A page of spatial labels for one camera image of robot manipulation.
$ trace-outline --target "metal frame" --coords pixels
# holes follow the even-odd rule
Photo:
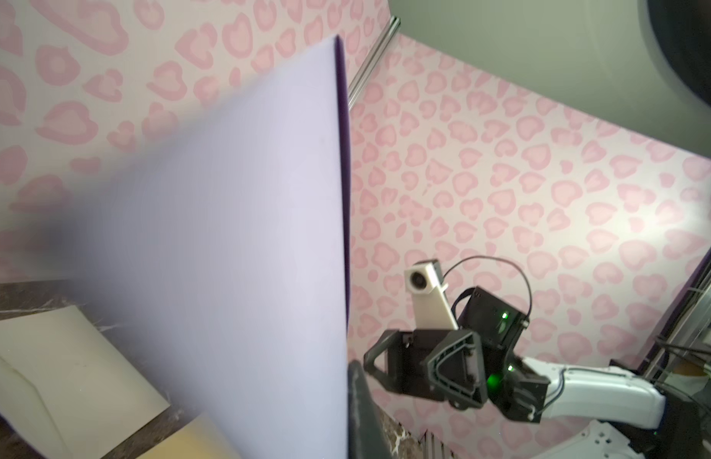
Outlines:
[[[419,437],[418,443],[423,459],[460,459],[449,446],[429,430],[424,431],[424,434]]]
[[[358,97],[360,97],[361,92],[365,89],[369,78],[371,78],[373,70],[376,69],[376,65],[380,62],[383,54],[388,48],[388,45],[399,31],[400,26],[401,19],[396,16],[391,16],[387,26],[378,36],[376,43],[374,43],[368,53],[368,56],[366,56],[366,60],[363,61],[360,69],[358,69],[358,72],[353,77],[353,81],[351,81],[350,86],[348,86],[348,111],[353,108],[353,105],[355,105]]]
[[[677,324],[669,335],[667,341],[677,346],[690,347],[699,338],[700,334],[708,327],[711,320],[711,271],[700,284],[703,291],[687,305],[687,310],[677,321]],[[651,364],[644,371],[646,378],[653,378],[662,366],[663,349],[658,349],[656,355],[651,359]],[[669,356],[667,366],[672,366],[678,357]],[[659,381],[666,379],[667,372],[662,372]]]

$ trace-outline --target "dark marble surface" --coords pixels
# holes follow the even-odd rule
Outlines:
[[[391,447],[391,454],[395,459],[417,459],[422,456],[421,446],[406,429],[390,418],[386,412],[378,409],[383,424],[383,432]]]
[[[92,305],[73,299],[68,285],[62,282],[28,282],[0,284],[0,320],[36,314],[65,306],[77,306],[93,325],[156,387],[170,407],[109,452],[104,459],[133,459],[184,427],[200,414],[200,408],[189,401],[174,382],[160,378],[153,363],[140,353],[133,328],[104,317]],[[422,457],[421,447],[411,435],[381,411],[384,433],[397,459]],[[24,440],[0,417],[0,458],[41,459]]]

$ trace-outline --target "pink heart pattern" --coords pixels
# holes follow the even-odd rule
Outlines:
[[[679,262],[696,266],[711,242],[711,164],[648,139],[635,143],[639,137],[617,125],[429,54],[411,40],[399,40],[389,53],[394,57],[370,83],[378,91],[352,114],[364,138],[354,147],[362,164],[356,175],[378,170],[382,177],[354,192],[356,203],[358,195],[374,198],[367,215],[355,216],[357,245],[369,256],[379,243],[394,250],[387,270],[369,262],[353,276],[372,298],[398,304],[392,310],[382,300],[386,322],[413,325],[403,267],[436,257],[446,269],[466,256],[493,254],[525,267],[534,287],[532,324],[517,352],[601,366],[640,349],[672,286],[685,280]],[[400,123],[410,116],[416,122]],[[379,145],[378,131],[391,125],[394,135]],[[384,187],[397,197],[379,200]],[[691,221],[709,225],[691,228]],[[365,222],[380,224],[378,238],[358,235]],[[521,278],[502,264],[472,260],[446,281],[449,300],[477,283],[517,308],[528,306]],[[365,314],[381,319],[375,306]],[[351,345],[360,353],[379,331],[353,335]],[[417,432],[428,425],[466,457],[537,454],[538,445],[576,432],[545,423],[525,430],[488,408],[466,416],[401,397],[384,408]]]
[[[330,34],[343,37],[352,77],[389,18],[385,0],[17,4],[0,0],[0,214],[23,219],[64,208],[79,184]],[[67,42],[28,40],[29,15]],[[711,242],[710,161],[407,37],[376,68],[350,134],[351,358],[384,328],[413,326],[408,264],[492,254],[525,267],[534,286],[521,352],[604,365],[640,348],[690,275],[679,267],[696,266]],[[31,278],[5,251],[28,239],[5,231],[20,230],[0,219],[0,281]],[[637,244],[647,241],[652,251]],[[448,298],[476,280],[527,307],[516,271],[486,261],[453,271]],[[566,436],[544,423],[527,435],[491,407],[376,399],[468,458],[534,455]]]

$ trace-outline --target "wire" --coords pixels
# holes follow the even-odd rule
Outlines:
[[[526,282],[526,289],[529,290],[529,309],[526,312],[526,320],[529,320],[529,317],[532,315],[532,308],[534,306],[534,299],[532,297],[532,284],[529,282],[529,278],[526,277],[526,274],[524,274],[524,271],[521,269],[520,266],[518,266],[516,263],[512,262],[511,260],[508,259],[502,259],[501,257],[497,256],[489,256],[489,255],[472,255],[469,257],[466,257],[459,262],[455,263],[452,265],[450,269],[448,269],[444,275],[442,276],[443,278],[446,278],[447,275],[456,267],[460,266],[462,263],[467,262],[468,260],[474,260],[474,259],[484,259],[484,260],[493,260],[495,262],[503,262],[510,264],[513,266],[516,271],[518,271],[519,274],[521,274],[521,277],[524,278],[524,282]]]
[[[459,322],[460,320],[457,318],[457,304],[462,301],[463,299],[470,298],[473,296],[473,293],[475,292],[475,287],[469,287],[465,289],[460,296],[457,297],[457,299],[452,303],[452,307],[450,310],[452,311],[452,316]],[[465,313],[465,309],[462,310],[462,314],[460,314],[460,318],[462,318],[462,315]]]
[[[701,293],[702,295],[709,295],[709,292],[705,289],[698,289],[696,287],[687,287],[688,291],[696,291],[697,293]]]
[[[552,404],[553,404],[557,399],[559,399],[560,397],[562,397],[562,393],[564,393],[564,391],[565,391],[565,372],[567,372],[567,371],[571,371],[571,372],[579,371],[579,372],[587,372],[587,373],[598,373],[598,374],[604,374],[604,375],[610,374],[610,375],[612,375],[612,376],[618,376],[618,377],[620,377],[620,378],[640,378],[640,379],[643,379],[643,378],[641,378],[640,376],[628,376],[627,374],[604,372],[604,371],[598,370],[598,369],[581,368],[581,367],[579,367],[579,366],[566,366],[565,368],[562,369],[562,371],[560,371],[560,385],[559,385],[559,387],[557,387],[557,389],[555,389],[554,392],[552,392],[551,394],[549,394],[549,396],[552,396],[553,394],[556,394],[556,395],[555,395],[551,400],[549,400],[548,402],[546,402],[546,403],[544,404],[544,407],[542,407],[542,409],[538,410],[538,411],[534,414],[534,417],[537,417],[537,416],[539,416],[540,414],[542,414],[544,411],[546,411],[546,409],[548,409],[550,406],[552,406]]]
[[[672,348],[672,349],[679,349],[679,350],[685,350],[688,353],[697,353],[697,354],[703,354],[703,355],[711,355],[710,350],[705,350],[705,349],[699,349],[697,347],[686,347],[686,346],[677,346],[676,344],[670,344],[665,342],[664,340],[661,339],[656,339],[656,344],[660,345],[663,348]]]

